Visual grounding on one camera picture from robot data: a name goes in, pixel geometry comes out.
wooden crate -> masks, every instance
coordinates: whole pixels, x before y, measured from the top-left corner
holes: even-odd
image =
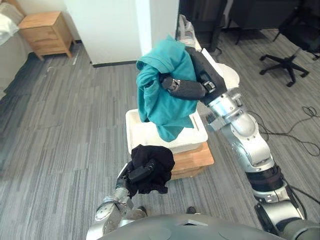
[[[194,177],[215,162],[207,142],[195,150],[176,153],[173,158],[175,165],[171,171],[171,180]]]

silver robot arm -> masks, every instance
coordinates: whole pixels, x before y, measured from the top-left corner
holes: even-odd
[[[223,93],[208,104],[213,116],[208,117],[213,130],[221,130],[236,152],[237,161],[246,173],[252,193],[258,200],[255,206],[263,228],[281,235],[292,221],[303,220],[298,204],[281,169],[275,164],[270,148],[259,133],[256,119],[241,108],[240,95]]]

pillow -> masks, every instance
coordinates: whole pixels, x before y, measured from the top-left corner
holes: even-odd
[[[0,46],[18,31],[19,27],[9,17],[0,13]]]

white box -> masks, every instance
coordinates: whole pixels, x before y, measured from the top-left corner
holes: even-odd
[[[190,119],[194,128],[184,128],[175,140],[166,142],[160,138],[153,122],[140,121],[138,109],[127,111],[125,123],[129,153],[131,154],[131,150],[139,144],[164,146],[173,154],[197,149],[208,140],[208,134],[197,111],[190,115]]]

white bedding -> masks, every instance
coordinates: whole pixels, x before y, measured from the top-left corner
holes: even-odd
[[[16,7],[8,3],[0,3],[0,14],[10,18],[16,25],[23,19]],[[15,79],[30,52],[32,49],[19,32],[0,45],[0,99],[6,95],[4,90]]]

